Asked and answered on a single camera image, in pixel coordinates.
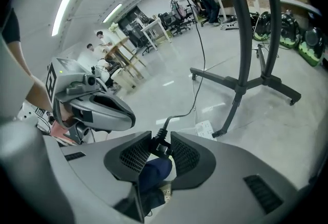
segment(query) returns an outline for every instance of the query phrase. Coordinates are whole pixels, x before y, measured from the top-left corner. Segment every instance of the black monitor stand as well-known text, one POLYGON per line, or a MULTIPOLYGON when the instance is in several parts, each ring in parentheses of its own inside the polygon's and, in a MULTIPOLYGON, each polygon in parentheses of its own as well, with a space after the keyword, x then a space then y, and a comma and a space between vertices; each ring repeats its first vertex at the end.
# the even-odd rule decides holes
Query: black monitor stand
POLYGON ((301 94, 284 85, 280 78, 272 75, 272 70, 276 61, 280 32, 281 32, 281 7, 280 0, 269 0, 271 9, 271 41, 270 50, 267 61, 265 63, 263 52, 259 46, 257 49, 257 56, 261 65, 261 76, 259 78, 248 81, 248 75, 251 65, 252 54, 252 27, 250 22, 250 14, 246 0, 233 0, 234 7, 237 14, 239 23, 239 35, 240 35, 240 69, 238 80, 232 77, 222 77, 210 72, 204 72, 203 70, 190 68, 190 72, 193 74, 192 79, 196 79, 196 76, 201 76, 225 87, 228 87, 236 92, 235 98, 232 103, 232 108, 229 115, 224 122, 223 127, 214 132, 212 136, 218 137, 226 134, 231 124, 232 119, 235 116, 237 108, 241 102, 242 96, 248 89, 255 88, 260 85, 268 86, 287 97, 291 98, 290 105, 292 106, 301 99, 301 94))

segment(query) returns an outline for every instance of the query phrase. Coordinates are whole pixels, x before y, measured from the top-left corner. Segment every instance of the white table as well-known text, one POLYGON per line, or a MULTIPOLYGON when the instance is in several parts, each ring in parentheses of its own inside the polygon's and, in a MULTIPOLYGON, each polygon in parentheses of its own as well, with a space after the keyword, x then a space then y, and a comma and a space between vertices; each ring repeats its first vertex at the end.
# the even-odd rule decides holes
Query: white table
POLYGON ((226 11, 224 10, 224 7, 223 7, 223 4, 222 4, 222 0, 217 0, 220 4, 220 9, 221 9, 221 12, 223 14, 223 19, 226 21, 227 20, 227 15, 226 15, 226 11))
POLYGON ((148 41, 150 42, 150 44, 154 47, 154 49, 157 51, 157 47, 155 46, 155 44, 153 43, 153 41, 151 40, 151 38, 149 37, 149 35, 147 34, 146 31, 148 31, 149 29, 152 29, 155 25, 159 25, 161 30, 163 31, 166 39, 171 43, 171 39, 169 38, 168 34, 166 33, 161 21, 159 18, 157 18, 154 22, 152 22, 151 24, 148 24, 145 28, 143 28, 141 31, 144 33, 144 35, 147 37, 148 41))

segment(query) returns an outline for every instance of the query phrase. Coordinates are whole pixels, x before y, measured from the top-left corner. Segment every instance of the desk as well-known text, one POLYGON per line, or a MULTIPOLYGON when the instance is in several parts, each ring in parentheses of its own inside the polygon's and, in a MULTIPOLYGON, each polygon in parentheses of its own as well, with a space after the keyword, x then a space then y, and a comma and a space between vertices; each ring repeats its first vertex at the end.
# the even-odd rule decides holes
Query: desk
POLYGON ((308 5, 308 4, 305 4, 305 3, 297 1, 297 0, 280 0, 280 2, 282 4, 289 4, 289 5, 295 5, 295 6, 301 7, 307 11, 316 13, 321 16, 320 11, 317 8, 313 7, 312 5, 308 5))
POLYGON ((222 4, 222 0, 217 0, 220 4, 220 9, 222 10, 222 14, 223 14, 223 19, 226 21, 227 20, 227 15, 226 15, 226 11, 224 10, 223 4, 222 4))
POLYGON ((137 55, 136 54, 134 54, 134 53, 132 53, 131 52, 131 50, 128 48, 128 47, 126 47, 124 44, 127 42, 129 40, 129 37, 127 36, 127 37, 125 37, 125 38, 123 38, 121 41, 119 41, 119 42, 117 42, 112 48, 111 48, 111 50, 106 54, 106 56, 105 56, 105 59, 107 59, 109 56, 111 56, 112 54, 114 54, 115 52, 117 52, 117 53, 119 53, 121 56, 122 56, 122 58, 125 60, 125 61, 127 61, 127 63, 129 64, 127 67, 129 67, 129 66, 131 66, 135 71, 136 71, 136 73, 138 74, 138 76, 140 76, 140 77, 142 77, 143 78, 143 76, 142 76, 142 74, 138 71, 138 69, 136 69, 135 68, 135 66, 134 66, 134 64, 132 64, 131 63, 131 61, 133 60, 133 58, 136 58, 137 59, 137 61, 139 61, 144 67, 146 67, 145 66, 145 64, 137 57, 137 55), (121 51, 119 50, 119 48, 121 47, 121 46, 123 46, 131 55, 132 55, 132 58, 129 60, 129 59, 127 59, 126 57, 125 57, 125 55, 123 55, 122 53, 121 53, 121 51))
POLYGON ((154 49, 157 51, 157 47, 155 46, 155 44, 153 43, 153 41, 150 39, 149 35, 147 35, 147 30, 151 29, 152 27, 154 27, 155 25, 159 25, 160 28, 162 29, 166 39, 171 43, 171 39, 169 38, 168 34, 166 33, 166 31, 164 30, 164 27, 160 21, 159 18, 157 18, 154 22, 152 22, 151 24, 147 25, 145 28, 143 28, 141 31, 144 33, 144 35, 147 37, 148 41, 150 42, 150 44, 154 47, 154 49))

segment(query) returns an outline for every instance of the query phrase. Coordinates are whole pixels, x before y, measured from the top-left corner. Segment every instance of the stand base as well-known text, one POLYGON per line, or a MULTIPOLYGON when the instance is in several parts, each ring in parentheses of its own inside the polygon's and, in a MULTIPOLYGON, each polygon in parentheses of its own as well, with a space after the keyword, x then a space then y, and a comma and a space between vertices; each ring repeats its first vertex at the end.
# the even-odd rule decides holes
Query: stand base
POLYGON ((196 79, 196 76, 200 76, 203 78, 206 78, 208 80, 211 80, 213 82, 216 82, 220 85, 223 85, 225 87, 228 87, 236 92, 234 101, 232 103, 231 110, 229 112, 229 115, 226 119, 226 121, 223 124, 223 127, 214 132, 212 134, 213 138, 222 136, 227 133, 228 128, 232 122, 232 119, 234 118, 237 108, 240 105, 242 96, 246 93, 248 89, 255 88, 261 85, 268 86, 285 96, 291 98, 290 105, 293 106, 296 102, 298 102, 301 99, 301 94, 297 91, 291 89, 290 87, 284 85, 280 78, 271 75, 270 77, 265 77, 263 74, 261 77, 250 80, 245 87, 240 87, 238 85, 238 80, 232 77, 222 77, 216 74, 212 74, 210 72, 203 72, 202 70, 190 68, 190 72, 192 73, 192 80, 196 79))

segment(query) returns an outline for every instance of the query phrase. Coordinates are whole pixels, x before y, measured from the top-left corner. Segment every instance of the curved black pole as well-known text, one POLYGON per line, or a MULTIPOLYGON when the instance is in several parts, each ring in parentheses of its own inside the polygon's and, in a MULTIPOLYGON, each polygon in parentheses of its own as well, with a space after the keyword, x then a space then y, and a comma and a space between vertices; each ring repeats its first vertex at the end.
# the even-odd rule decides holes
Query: curved black pole
POLYGON ((268 58, 266 60, 266 66, 263 71, 265 77, 271 76, 273 67, 276 62, 280 33, 281 33, 281 6, 280 0, 269 0, 270 11, 271 11, 271 39, 270 39, 270 50, 268 53, 268 58))
POLYGON ((232 0, 239 25, 240 68, 238 85, 244 87, 248 81, 252 57, 252 25, 246 0, 232 0))

